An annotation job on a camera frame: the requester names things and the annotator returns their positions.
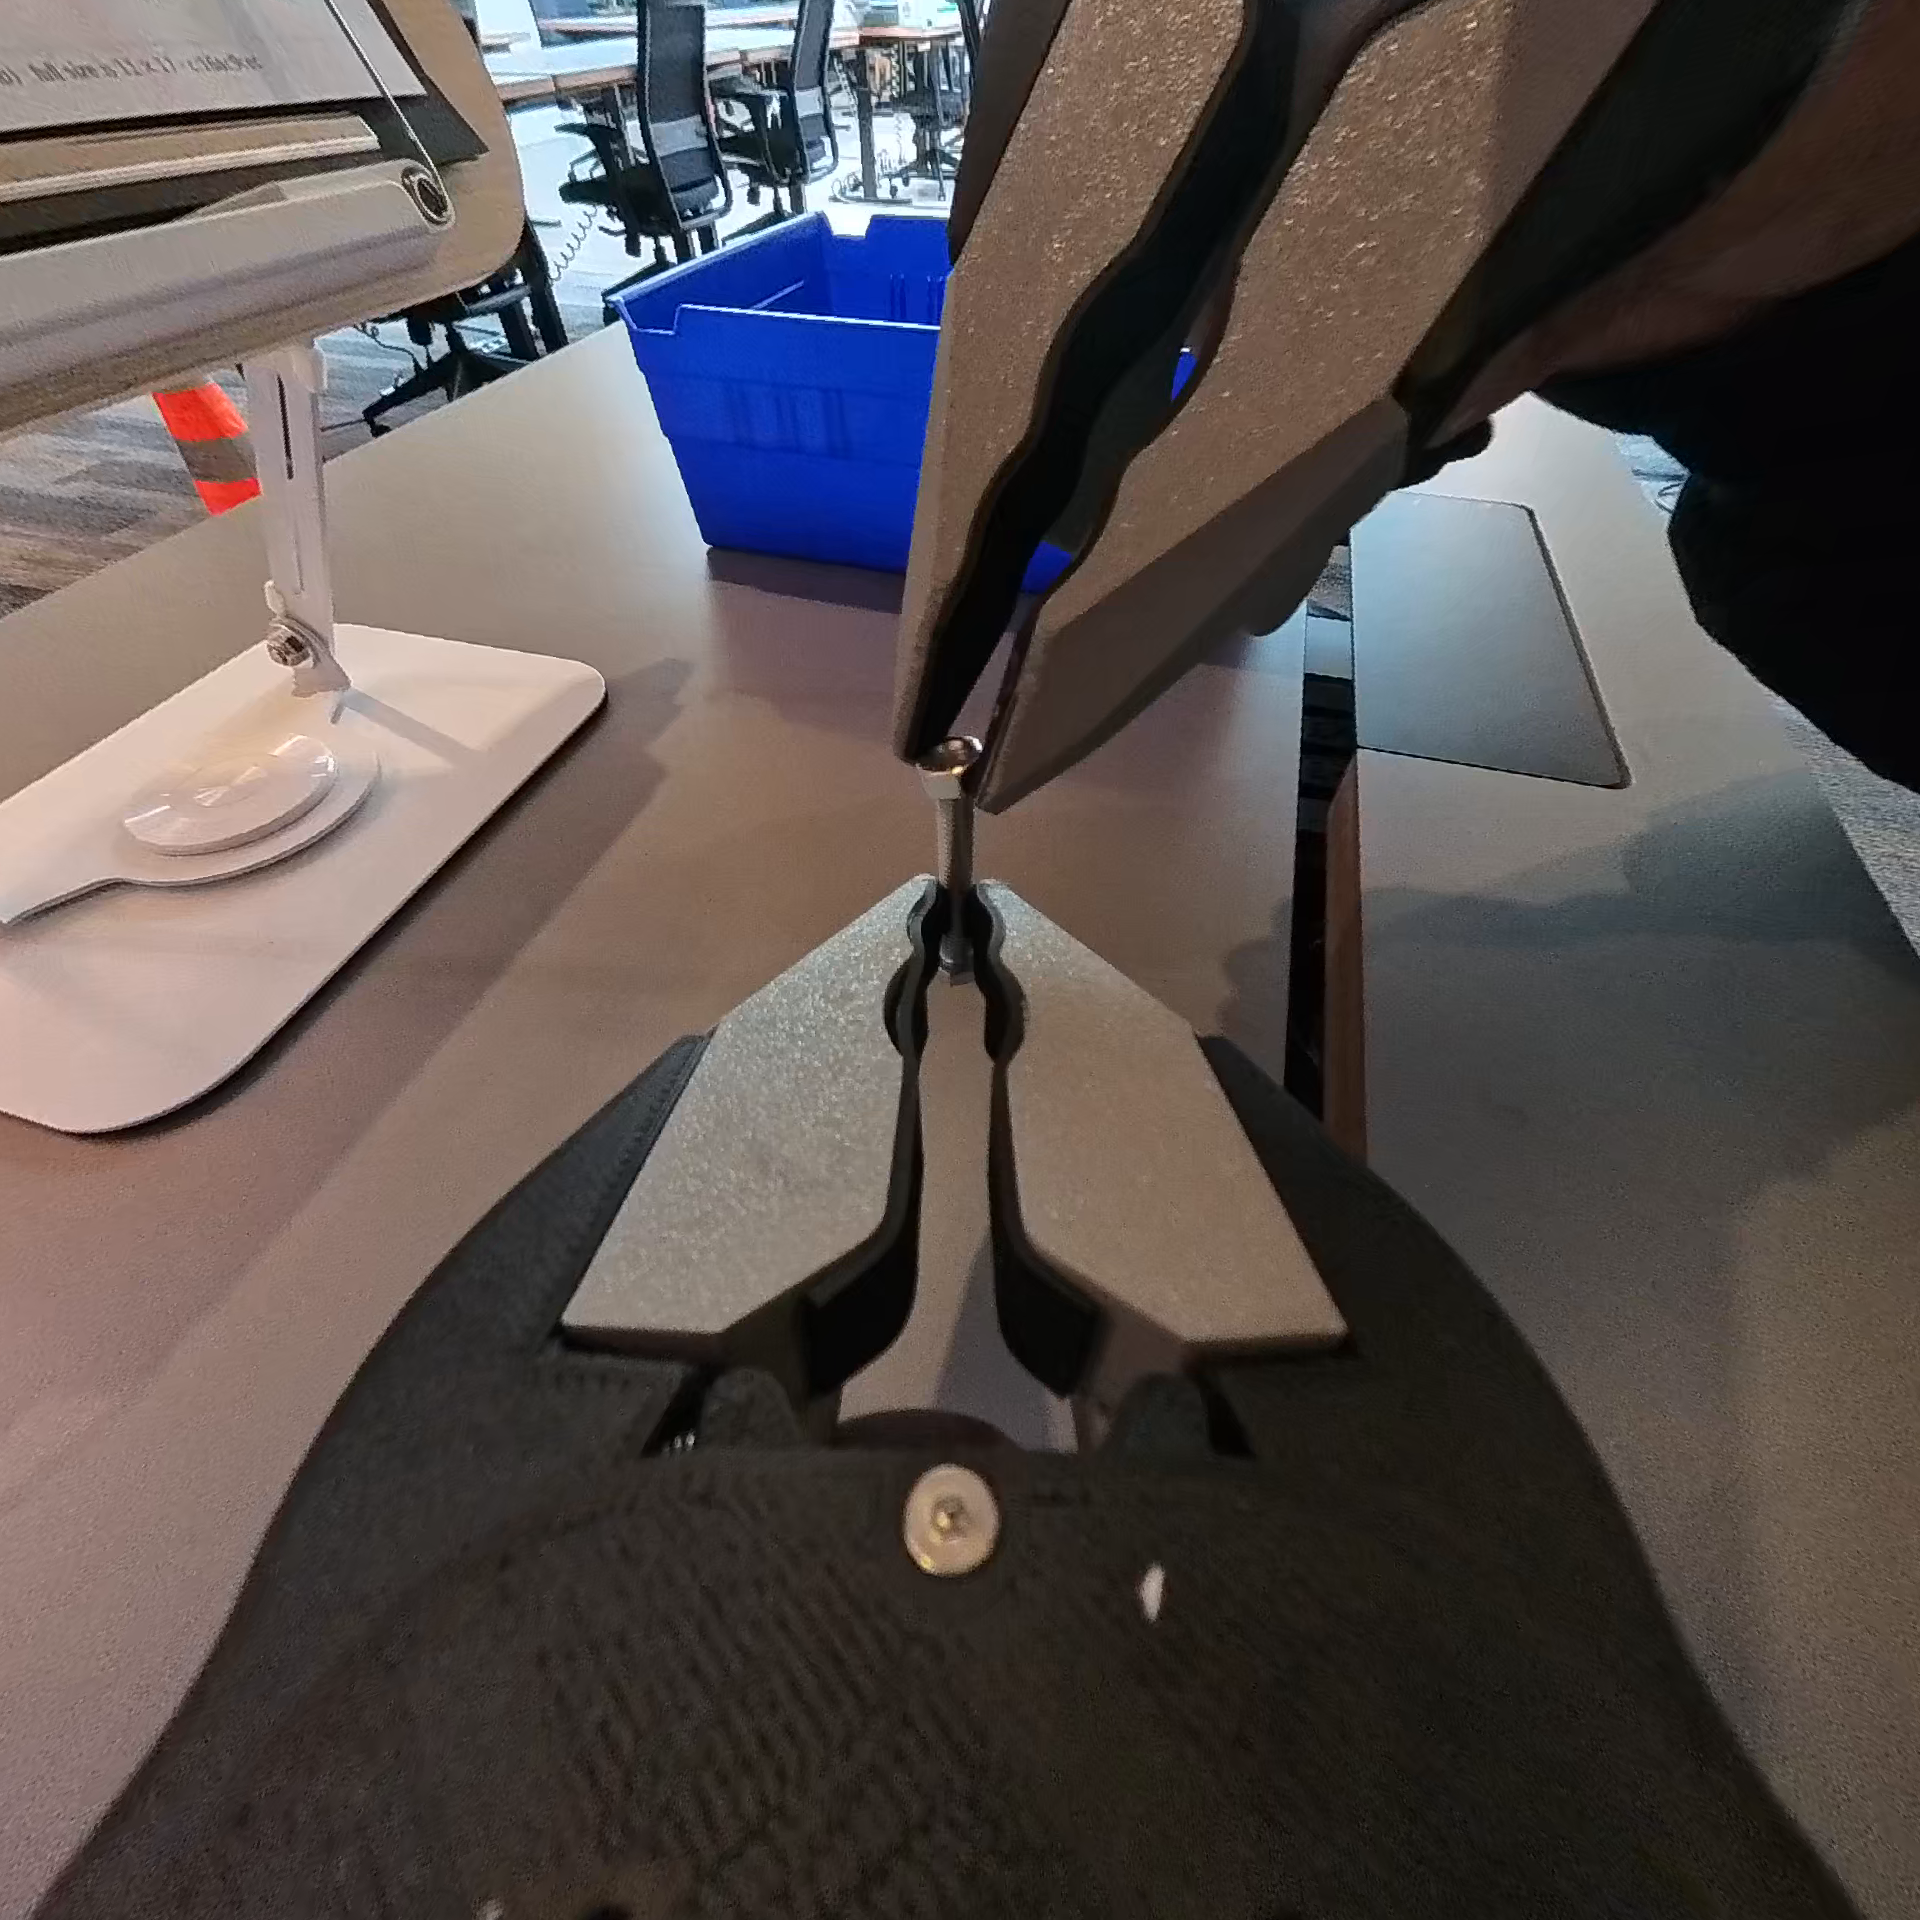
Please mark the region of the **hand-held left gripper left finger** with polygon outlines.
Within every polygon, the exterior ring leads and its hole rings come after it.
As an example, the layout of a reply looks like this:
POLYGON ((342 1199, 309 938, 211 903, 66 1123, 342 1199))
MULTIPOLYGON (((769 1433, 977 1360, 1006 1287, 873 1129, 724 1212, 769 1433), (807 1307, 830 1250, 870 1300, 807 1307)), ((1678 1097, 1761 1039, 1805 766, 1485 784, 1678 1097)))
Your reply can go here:
POLYGON ((807 1418, 836 1412, 917 1296, 947 928, 917 876, 721 1017, 567 1300, 571 1347, 758 1370, 807 1418))

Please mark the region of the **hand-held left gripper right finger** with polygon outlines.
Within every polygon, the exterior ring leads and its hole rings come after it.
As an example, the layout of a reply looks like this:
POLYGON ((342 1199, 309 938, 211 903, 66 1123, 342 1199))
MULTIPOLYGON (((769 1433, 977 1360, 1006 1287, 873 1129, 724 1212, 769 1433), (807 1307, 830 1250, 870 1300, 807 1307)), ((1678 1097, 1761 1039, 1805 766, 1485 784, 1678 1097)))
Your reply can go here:
POLYGON ((1076 1446, 1146 1378, 1342 1348, 1346 1316, 1190 1025, 998 880, 967 930, 998 1334, 1076 1446))

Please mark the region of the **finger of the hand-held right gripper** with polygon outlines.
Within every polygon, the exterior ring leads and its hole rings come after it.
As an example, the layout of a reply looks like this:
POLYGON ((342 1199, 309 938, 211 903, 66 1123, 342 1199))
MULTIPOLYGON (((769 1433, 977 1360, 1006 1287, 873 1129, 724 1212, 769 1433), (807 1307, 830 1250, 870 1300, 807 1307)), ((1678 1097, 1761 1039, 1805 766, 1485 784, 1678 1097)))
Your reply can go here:
POLYGON ((1403 472, 1389 394, 1409 359, 1651 12, 1422 4, 1346 56, 1179 412, 1041 606, 983 810, 1041 791, 1209 650, 1300 606, 1403 472))
POLYGON ((991 4, 948 240, 897 662, 897 754, 953 732, 1090 424, 1071 330, 1163 216, 1251 46, 1245 4, 991 4))

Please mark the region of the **silver bolt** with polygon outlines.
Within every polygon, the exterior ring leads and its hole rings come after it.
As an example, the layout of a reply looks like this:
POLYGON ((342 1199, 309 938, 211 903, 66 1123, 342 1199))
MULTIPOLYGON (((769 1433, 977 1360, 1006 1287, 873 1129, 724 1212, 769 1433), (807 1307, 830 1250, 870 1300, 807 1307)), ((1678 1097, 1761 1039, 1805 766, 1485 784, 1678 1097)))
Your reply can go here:
POLYGON ((973 974, 973 944, 969 936, 969 910, 973 898, 973 850, 977 850, 977 800, 973 782, 958 788, 924 791, 935 807, 938 833, 938 880, 947 898, 947 927, 939 947, 939 964, 948 980, 959 984, 973 974))

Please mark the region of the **person's right forearm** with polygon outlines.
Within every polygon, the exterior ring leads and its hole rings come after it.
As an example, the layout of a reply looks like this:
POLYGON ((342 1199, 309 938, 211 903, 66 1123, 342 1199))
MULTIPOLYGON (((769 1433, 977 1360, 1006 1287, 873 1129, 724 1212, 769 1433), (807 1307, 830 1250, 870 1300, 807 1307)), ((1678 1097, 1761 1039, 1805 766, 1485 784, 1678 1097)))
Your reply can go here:
POLYGON ((1687 472, 1697 625, 1870 772, 1918 788, 1918 240, 1715 344, 1543 398, 1687 472))

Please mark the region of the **person's right hand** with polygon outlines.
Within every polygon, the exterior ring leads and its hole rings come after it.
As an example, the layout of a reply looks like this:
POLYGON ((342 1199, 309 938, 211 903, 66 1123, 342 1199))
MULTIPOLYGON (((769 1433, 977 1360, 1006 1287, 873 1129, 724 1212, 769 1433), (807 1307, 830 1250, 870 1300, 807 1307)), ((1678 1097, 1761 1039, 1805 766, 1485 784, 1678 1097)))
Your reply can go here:
POLYGON ((1918 4, 1858 4, 1761 153, 1530 324, 1450 422, 1491 417, 1556 378, 1715 346, 1789 298, 1883 259, 1915 228, 1918 4))

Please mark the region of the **blue plastic bin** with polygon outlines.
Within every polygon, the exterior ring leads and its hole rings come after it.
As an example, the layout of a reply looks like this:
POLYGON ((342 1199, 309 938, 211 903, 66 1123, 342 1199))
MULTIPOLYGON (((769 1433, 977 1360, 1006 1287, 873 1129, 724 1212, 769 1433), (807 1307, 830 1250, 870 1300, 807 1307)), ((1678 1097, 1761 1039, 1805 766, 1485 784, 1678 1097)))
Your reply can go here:
POLYGON ((906 575, 947 225, 822 210, 609 296, 708 546, 906 575))

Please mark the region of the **grey desk hatch cover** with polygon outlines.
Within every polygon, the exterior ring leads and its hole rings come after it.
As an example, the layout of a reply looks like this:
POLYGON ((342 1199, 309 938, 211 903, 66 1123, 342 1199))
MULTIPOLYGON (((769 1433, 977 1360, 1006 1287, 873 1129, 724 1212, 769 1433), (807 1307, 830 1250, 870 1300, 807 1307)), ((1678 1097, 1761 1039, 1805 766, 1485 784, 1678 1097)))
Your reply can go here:
POLYGON ((1539 516, 1397 492, 1350 530, 1357 745, 1623 788, 1617 730, 1539 516))

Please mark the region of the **group of black office chairs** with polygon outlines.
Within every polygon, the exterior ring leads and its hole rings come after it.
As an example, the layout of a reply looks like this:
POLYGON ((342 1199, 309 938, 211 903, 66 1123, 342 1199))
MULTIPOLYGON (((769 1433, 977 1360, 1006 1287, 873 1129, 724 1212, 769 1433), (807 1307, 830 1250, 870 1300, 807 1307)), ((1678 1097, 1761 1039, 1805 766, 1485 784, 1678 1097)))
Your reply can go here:
POLYGON ((413 356, 364 410, 373 438, 425 398, 457 400, 570 346, 561 279, 594 235, 622 243, 638 270, 596 296, 589 324, 613 323, 613 296, 717 252, 726 239, 802 216, 831 193, 875 201, 913 174, 956 160, 918 129, 927 163, 887 170, 873 108, 909 108, 906 57, 942 60, 962 39, 958 4, 532 4, 542 52, 489 64, 513 113, 561 110, 549 131, 567 170, 557 198, 571 227, 546 244, 525 219, 507 266, 459 296, 365 323, 378 346, 407 330, 413 356))

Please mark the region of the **white desk stand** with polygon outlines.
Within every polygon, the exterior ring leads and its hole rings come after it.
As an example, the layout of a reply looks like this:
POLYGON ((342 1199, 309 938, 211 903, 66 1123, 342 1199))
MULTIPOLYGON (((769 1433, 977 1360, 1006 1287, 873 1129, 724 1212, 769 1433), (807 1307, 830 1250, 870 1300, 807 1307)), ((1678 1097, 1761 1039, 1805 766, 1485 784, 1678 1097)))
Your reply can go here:
POLYGON ((243 362, 263 633, 4 798, 4 1116, 109 1136, 250 1065, 604 708, 588 663, 341 623, 319 355, 281 320, 439 266, 441 170, 295 123, 267 180, 4 256, 4 425, 243 362))

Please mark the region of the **orange traffic cone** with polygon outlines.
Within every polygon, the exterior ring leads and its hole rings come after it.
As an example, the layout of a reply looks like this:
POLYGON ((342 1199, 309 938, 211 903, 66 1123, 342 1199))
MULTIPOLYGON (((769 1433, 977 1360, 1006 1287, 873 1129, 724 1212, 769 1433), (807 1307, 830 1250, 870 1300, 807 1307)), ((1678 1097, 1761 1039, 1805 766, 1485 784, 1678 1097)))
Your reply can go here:
POLYGON ((229 515, 260 497, 247 422, 217 382, 201 378, 151 398, 209 515, 229 515))

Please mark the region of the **printed instruction sheet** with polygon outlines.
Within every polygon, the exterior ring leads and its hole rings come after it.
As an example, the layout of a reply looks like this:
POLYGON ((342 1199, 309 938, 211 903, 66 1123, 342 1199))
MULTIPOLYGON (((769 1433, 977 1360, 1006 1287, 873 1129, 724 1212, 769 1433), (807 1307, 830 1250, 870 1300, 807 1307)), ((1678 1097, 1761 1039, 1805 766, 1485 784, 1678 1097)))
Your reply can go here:
POLYGON ((4 2, 2 134, 425 94, 362 2, 4 2))

